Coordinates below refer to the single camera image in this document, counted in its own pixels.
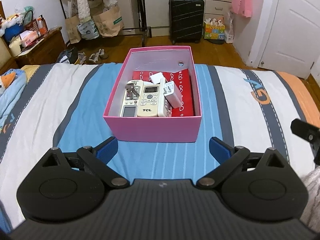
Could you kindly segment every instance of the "nightstand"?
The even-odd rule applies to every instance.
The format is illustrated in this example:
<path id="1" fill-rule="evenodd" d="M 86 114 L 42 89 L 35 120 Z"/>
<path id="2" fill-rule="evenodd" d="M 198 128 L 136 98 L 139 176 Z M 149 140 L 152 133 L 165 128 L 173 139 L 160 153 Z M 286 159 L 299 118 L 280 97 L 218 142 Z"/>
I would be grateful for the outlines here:
<path id="1" fill-rule="evenodd" d="M 25 65 L 43 65 L 55 63 L 59 54 L 67 49 L 62 38 L 59 27 L 51 30 L 48 34 L 33 48 L 22 52 L 15 57 L 18 66 L 22 68 Z"/>

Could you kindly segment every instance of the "white door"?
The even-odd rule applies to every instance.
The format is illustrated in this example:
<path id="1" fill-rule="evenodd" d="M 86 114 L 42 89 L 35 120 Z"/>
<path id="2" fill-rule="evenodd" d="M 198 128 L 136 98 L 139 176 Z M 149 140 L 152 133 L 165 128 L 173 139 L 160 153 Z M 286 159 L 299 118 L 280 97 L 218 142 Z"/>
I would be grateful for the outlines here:
<path id="1" fill-rule="evenodd" d="M 279 0 L 259 67 L 307 78 L 320 55 L 320 0 Z"/>

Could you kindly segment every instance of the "bunch of keys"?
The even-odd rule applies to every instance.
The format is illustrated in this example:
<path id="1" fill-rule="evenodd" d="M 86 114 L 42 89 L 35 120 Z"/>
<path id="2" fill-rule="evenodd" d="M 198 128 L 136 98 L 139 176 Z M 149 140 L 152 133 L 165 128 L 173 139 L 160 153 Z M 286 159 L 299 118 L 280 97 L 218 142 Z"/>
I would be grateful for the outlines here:
<path id="1" fill-rule="evenodd" d="M 125 85 L 125 89 L 127 90 L 127 92 L 129 93 L 129 96 L 130 96 L 130 100 L 133 100 L 133 94 L 136 96 L 136 97 L 139 97 L 139 93 L 134 89 L 134 84 L 133 83 L 130 83 L 130 84 L 126 84 Z"/>

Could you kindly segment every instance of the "door frame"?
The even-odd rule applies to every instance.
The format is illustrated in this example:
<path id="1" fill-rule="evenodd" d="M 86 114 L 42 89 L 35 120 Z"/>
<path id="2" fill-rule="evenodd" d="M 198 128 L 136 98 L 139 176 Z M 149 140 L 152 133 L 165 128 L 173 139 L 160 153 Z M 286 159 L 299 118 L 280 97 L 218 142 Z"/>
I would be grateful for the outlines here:
<path id="1" fill-rule="evenodd" d="M 271 33 L 273 21 L 276 16 L 276 10 L 279 0 L 264 0 L 258 23 L 256 36 L 254 38 L 251 51 L 247 61 L 247 66 L 259 67 L 263 52 Z"/>

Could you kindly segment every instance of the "striped bed sheet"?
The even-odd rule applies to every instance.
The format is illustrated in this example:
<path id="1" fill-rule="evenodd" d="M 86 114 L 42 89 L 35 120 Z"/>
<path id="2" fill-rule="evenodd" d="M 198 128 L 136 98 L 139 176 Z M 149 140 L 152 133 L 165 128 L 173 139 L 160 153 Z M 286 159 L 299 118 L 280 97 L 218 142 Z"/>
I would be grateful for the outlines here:
<path id="1" fill-rule="evenodd" d="M 115 63 L 59 63 L 36 69 L 0 133 L 0 201 L 11 228 L 24 220 L 17 188 L 50 147 L 72 152 L 112 136 L 102 114 L 120 68 Z M 299 176 L 315 168 L 310 144 L 290 130 L 295 118 L 320 127 L 320 113 L 298 78 L 272 71 L 195 68 L 203 112 L 196 142 L 119 141 L 110 168 L 130 182 L 196 182 L 219 165 L 209 152 L 212 136 L 253 152 L 275 147 Z"/>

